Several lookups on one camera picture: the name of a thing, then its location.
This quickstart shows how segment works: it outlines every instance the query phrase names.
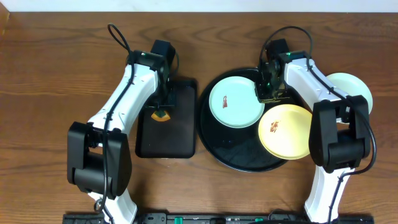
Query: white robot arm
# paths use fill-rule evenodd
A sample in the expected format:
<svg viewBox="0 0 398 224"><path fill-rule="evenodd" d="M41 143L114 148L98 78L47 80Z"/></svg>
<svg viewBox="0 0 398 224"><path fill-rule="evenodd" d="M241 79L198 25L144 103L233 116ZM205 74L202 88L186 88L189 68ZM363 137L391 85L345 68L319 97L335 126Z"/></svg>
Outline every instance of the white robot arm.
<svg viewBox="0 0 398 224"><path fill-rule="evenodd" d="M309 65L313 73L310 72L307 53L289 52L284 39L272 41L267 47L270 63L263 66L263 76L256 81L256 95L260 102L266 103L285 97L284 90L291 89L313 111L309 146L317 166L312 190L305 202L305 211L311 222L326 223L339 177L354 171L360 160L370 152L368 134L359 125L360 122L356 122L356 112L347 108L341 98L331 93L324 84L333 87L343 97L351 99L352 96L333 86L312 59L309 59ZM368 115L366 100L362 96L354 96L353 99L356 108ZM336 123L342 121L349 122L350 126L340 132ZM338 204L347 180L348 176L344 177L339 187L331 220L338 218Z"/></svg>
<svg viewBox="0 0 398 224"><path fill-rule="evenodd" d="M327 85L333 84L319 71L315 66L315 62L310 59L310 65L315 74L318 75ZM313 110L314 103L322 100L340 101L336 95L331 94L309 71L307 68L307 59L301 58L293 60L285 66L284 80L288 86L294 88L303 98L306 104ZM348 94L335 87L335 91L343 96ZM311 222L326 223L328 221L329 206L331 204L333 194L338 184L338 178L345 172L352 172L354 169L349 167L334 170L331 174L327 173L322 166L316 166L315 176L311 188L311 193L307 201L305 201L305 211ZM339 188L335 206L331 213L331 219L338 218L338 204L343 195L345 184L348 177L344 178L344 182Z"/></svg>
<svg viewBox="0 0 398 224"><path fill-rule="evenodd" d="M144 103L156 91L159 79L157 71L153 71L150 67L139 64L134 64L134 71L133 84L129 87L113 111L112 121L109 122L108 126L109 131L118 128L122 133L129 135L132 124L136 120ZM127 65L124 69L122 80L112 96L100 111L88 120L89 123L93 123L94 128L104 127L106 114L109 113L109 109L123 91L130 76L131 65Z"/></svg>
<svg viewBox="0 0 398 224"><path fill-rule="evenodd" d="M129 87L122 100L115 108L112 121L109 122L109 131L117 128L120 129L122 133L128 135L144 103L156 91L158 85L157 71L153 71L150 67L145 65L134 64L134 66L135 73L133 85ZM123 91L130 76L131 65L127 65L124 69L122 80L112 96L102 109L88 120L89 123L93 123L93 127L102 128L104 126L106 114ZM90 192L88 195L96 201L103 197L102 194L95 192ZM118 224L132 224L137 212L137 205L131 200L127 189L114 200L107 200L105 207L109 210L114 222ZM109 222L109 217L106 213L104 214L105 220Z"/></svg>
<svg viewBox="0 0 398 224"><path fill-rule="evenodd" d="M103 212L107 222L117 224L132 224L137 212L127 190L132 169L127 137L145 103L154 108L162 103L169 105L166 100L169 67L175 49L168 42L156 40L150 53L134 51L132 54L134 61L126 65L120 84L105 105L86 124L74 122L68 132L68 181L98 201L104 194L104 158L102 154L90 152L89 147L102 146L103 128L107 115L111 114L106 156L110 200L105 201Z"/></svg>

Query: wooden table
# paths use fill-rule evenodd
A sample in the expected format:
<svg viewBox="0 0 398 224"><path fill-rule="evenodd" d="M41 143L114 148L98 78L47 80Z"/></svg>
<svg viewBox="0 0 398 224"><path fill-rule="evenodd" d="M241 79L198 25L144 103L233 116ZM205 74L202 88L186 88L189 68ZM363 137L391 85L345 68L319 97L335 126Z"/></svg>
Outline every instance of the wooden table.
<svg viewBox="0 0 398 224"><path fill-rule="evenodd" d="M339 212L370 213L378 224L398 220L397 14L135 12L11 14L0 46L1 223L60 223L64 213L92 211L94 201L67 182L67 130L93 116L123 75L126 51L108 34L109 22L133 49L171 41L180 54L180 75L196 78L199 93L227 70L256 66L262 43L276 29L308 29L320 70L358 76L374 98L377 162L350 178ZM308 49L299 31L279 37L292 50ZM140 159L135 139L136 127L129 137L128 189L141 211L302 211L310 193L310 156L248 174L217 162L199 138L191 159Z"/></svg>

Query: black cable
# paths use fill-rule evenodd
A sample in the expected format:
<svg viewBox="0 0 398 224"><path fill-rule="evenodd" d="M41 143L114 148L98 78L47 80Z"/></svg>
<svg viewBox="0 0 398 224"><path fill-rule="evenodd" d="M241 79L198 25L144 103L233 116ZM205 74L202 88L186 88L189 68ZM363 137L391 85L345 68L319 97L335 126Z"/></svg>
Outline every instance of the black cable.
<svg viewBox="0 0 398 224"><path fill-rule="evenodd" d="M120 38L122 38L122 41L124 42L124 44L122 44L118 38L115 37L115 35L112 32L112 28L119 34ZM109 121L112 118L112 114L114 109L116 108L116 106L118 105L118 103L120 102L121 98L123 97L123 95L127 92L128 88L130 87L130 85L132 84L132 80L134 78L134 61L133 61L133 56L132 56L132 52L130 50L130 46L127 43L126 39L124 38L124 36L122 35L122 33L119 31L119 29L112 23L108 24L108 30L109 33L112 35L112 37L124 48L129 52L129 59L131 62L131 76L129 81L127 82L126 87L124 87L123 91L120 93L120 95L118 96L118 98L116 99L116 101L113 103L111 109L109 110L109 112L106 114L106 119L105 119L105 124L104 124L104 129L102 132L102 136L103 136L103 141L102 141L102 154L104 157L104 194L103 194L103 198L100 200L97 200L94 204L94 210L95 212L102 212L104 207L105 207L105 202L106 202L106 197L108 195L108 162L107 162L107 157L106 157L106 150L108 148L108 125L109 125Z"/></svg>
<svg viewBox="0 0 398 224"><path fill-rule="evenodd" d="M376 145L376 138L374 137L374 133L373 130L369 124L369 122L366 120L365 116L362 114L362 112L358 111L355 106L352 104L352 102L350 102L350 100L348 100L347 98L345 98L344 96L340 95L339 93L337 93L333 87L328 86L320 77L318 77L318 75L312 70L312 66L310 65L310 57L312 54L312 49L313 49L313 39L310 33L308 33L308 31L306 31L305 29L301 28L301 27L297 27L297 26L287 26L287 27L283 27L280 28L279 30L275 31L271 36L268 37L268 39L264 42L264 45L261 48L261 53L260 53L260 65L259 68L261 68L261 63L262 63L262 55L264 52L264 49L267 45L267 43L270 41L270 39L276 35L278 32L282 31L282 30L286 30L286 29L298 29L303 31L308 38L310 39L310 53L307 57L307 68L308 71L311 72L311 74L332 94L336 95L338 98L340 98L348 107L350 107L353 111L355 111L359 117L361 118L363 124L365 125L368 133L369 133L369 137L371 139L372 142L372 159L370 161L370 163L362 170L358 170L358 171L353 171L353 172L347 172L342 174L339 179L338 179L338 184L336 186L336 190L335 193L333 194L333 198L329 207L329 216L328 216L328 223L331 224L331 212L333 210L333 206L335 204L336 198L337 198L337 194L338 191L340 189L341 183L344 181L344 177L348 176L348 175L358 175L358 174L363 174L365 172L367 172L369 169L372 168L372 166L374 165L375 161L376 161L376 154L377 154L377 145Z"/></svg>
<svg viewBox="0 0 398 224"><path fill-rule="evenodd" d="M109 218L109 223L110 224L114 224L114 222L113 222L113 216L111 215L111 213L109 212L109 210L108 210L108 208L106 208L106 206L104 207L104 211L105 211L105 214L108 216L108 218Z"/></svg>
<svg viewBox="0 0 398 224"><path fill-rule="evenodd" d="M273 211L271 211L270 214L268 215L268 220L271 220L271 216L273 216L273 215L276 214L277 212L285 212L286 215L287 215L287 218L289 218L289 220L292 220L292 219L290 218L290 215L289 215L285 210L280 209L280 208L276 208L276 209L274 209Z"/></svg>

